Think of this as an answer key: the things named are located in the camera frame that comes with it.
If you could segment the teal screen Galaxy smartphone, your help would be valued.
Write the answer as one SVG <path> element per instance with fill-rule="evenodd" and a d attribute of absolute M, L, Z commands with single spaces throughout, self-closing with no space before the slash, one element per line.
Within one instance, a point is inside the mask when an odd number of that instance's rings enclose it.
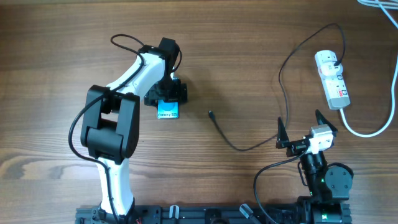
<path fill-rule="evenodd" d="M 158 119 L 177 119 L 179 117 L 178 102 L 159 100 L 157 104 Z"/>

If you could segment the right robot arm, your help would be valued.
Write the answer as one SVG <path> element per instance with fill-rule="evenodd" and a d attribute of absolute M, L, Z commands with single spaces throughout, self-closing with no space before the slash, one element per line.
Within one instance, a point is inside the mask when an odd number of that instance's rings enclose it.
<path fill-rule="evenodd" d="M 301 140 L 290 141 L 281 118 L 278 119 L 276 148 L 285 149 L 287 157 L 297 157 L 298 170 L 309 197 L 300 196 L 293 204 L 292 216 L 282 216 L 283 223 L 352 223 L 346 201 L 353 185 L 351 168 L 339 162 L 327 163 L 324 151 L 334 145 L 338 133 L 319 110 L 317 125 Z"/>

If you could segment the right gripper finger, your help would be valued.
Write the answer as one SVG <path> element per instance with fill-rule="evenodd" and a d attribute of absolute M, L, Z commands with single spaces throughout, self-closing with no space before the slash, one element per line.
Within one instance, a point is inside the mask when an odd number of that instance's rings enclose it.
<path fill-rule="evenodd" d="M 287 148 L 290 144 L 290 141 L 281 117 L 278 117 L 277 125 L 277 141 L 275 146 L 276 148 Z"/>
<path fill-rule="evenodd" d="M 317 119 L 317 123 L 318 125 L 323 125 L 323 124 L 327 124 L 329 126 L 329 128 L 332 131 L 332 135 L 336 136 L 336 134 L 338 133 L 338 129 L 332 125 L 320 112 L 320 110 L 315 110 L 315 116 Z"/>

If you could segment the white power strip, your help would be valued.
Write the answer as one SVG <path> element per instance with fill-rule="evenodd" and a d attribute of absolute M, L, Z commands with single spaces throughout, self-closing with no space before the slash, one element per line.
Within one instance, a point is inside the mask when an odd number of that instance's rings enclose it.
<path fill-rule="evenodd" d="M 325 92 L 326 101 L 329 109 L 340 110 L 348 106 L 351 102 L 348 96 L 347 87 L 343 79 L 343 72 L 341 75 L 332 77 L 324 77 L 320 73 L 320 65 L 325 62 L 337 62 L 337 57 L 331 50 L 321 50 L 315 54 L 315 63 L 317 71 L 320 76 L 322 86 Z"/>

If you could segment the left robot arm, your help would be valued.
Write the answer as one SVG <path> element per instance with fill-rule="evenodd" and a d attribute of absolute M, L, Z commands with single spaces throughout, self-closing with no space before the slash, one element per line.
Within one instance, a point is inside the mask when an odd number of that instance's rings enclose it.
<path fill-rule="evenodd" d="M 79 208 L 76 223 L 140 223 L 129 180 L 129 159 L 139 141 L 140 105 L 157 109 L 158 119 L 177 119 L 187 102 L 187 86 L 174 76 L 182 52 L 173 39 L 156 47 L 143 44 L 134 64 L 106 86 L 93 85 L 82 119 L 81 145 L 87 160 L 96 163 L 102 201 L 93 208 Z"/>

